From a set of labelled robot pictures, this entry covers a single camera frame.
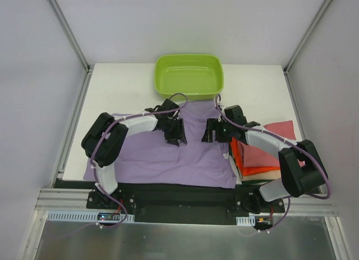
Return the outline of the purple t shirt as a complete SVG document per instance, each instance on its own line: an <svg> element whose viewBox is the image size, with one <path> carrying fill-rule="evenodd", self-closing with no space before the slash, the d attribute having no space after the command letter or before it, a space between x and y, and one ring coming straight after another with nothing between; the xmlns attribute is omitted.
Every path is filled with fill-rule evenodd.
<svg viewBox="0 0 359 260"><path fill-rule="evenodd" d="M188 102L179 115L187 144L168 144L159 130L129 136L114 163L116 181L233 189L237 178L226 155L228 145L201 140L207 119L219 116L214 101Z"/></svg>

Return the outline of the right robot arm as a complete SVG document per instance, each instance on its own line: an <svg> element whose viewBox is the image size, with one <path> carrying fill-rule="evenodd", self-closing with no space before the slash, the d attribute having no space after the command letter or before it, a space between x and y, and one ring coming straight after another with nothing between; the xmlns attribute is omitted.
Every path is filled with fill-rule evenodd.
<svg viewBox="0 0 359 260"><path fill-rule="evenodd" d="M267 211L279 198L298 198L304 194L313 196L310 191L321 185L326 185L328 190L321 199L331 197L328 174L313 142L287 139L257 122L247 122L238 105L227 107L224 111L219 106L215 108L220 117L207 119L203 142L225 143L235 139L259 148L279 161L280 178L262 185L259 194L252 198L252 205L257 211Z"/></svg>

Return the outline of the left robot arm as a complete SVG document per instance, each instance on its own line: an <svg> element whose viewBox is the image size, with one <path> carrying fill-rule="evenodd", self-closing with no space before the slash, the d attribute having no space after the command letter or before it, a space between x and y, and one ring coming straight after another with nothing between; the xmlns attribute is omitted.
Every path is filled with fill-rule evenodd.
<svg viewBox="0 0 359 260"><path fill-rule="evenodd" d="M107 209L118 204L114 191L118 184L114 162L118 158L127 137L139 133L162 131L165 142L178 146L186 144L184 121L179 117L179 106L170 99L161 105L147 108L141 113L116 119L107 112L101 113L84 136L81 147L94 170L95 186L101 192L99 202Z"/></svg>

